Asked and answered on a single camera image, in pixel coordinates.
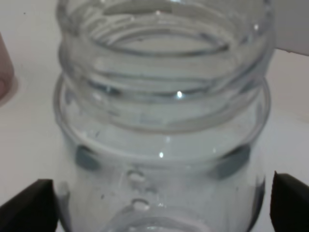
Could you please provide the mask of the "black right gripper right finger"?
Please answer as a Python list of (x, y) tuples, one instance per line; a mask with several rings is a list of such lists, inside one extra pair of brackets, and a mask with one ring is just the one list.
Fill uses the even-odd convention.
[(270, 219), (276, 232), (309, 230), (309, 187), (289, 174), (275, 173)]

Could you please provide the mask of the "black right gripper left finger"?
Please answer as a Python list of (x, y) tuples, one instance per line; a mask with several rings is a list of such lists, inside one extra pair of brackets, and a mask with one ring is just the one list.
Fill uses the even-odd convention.
[(0, 207), (2, 232), (54, 232), (57, 223), (51, 179), (37, 180)]

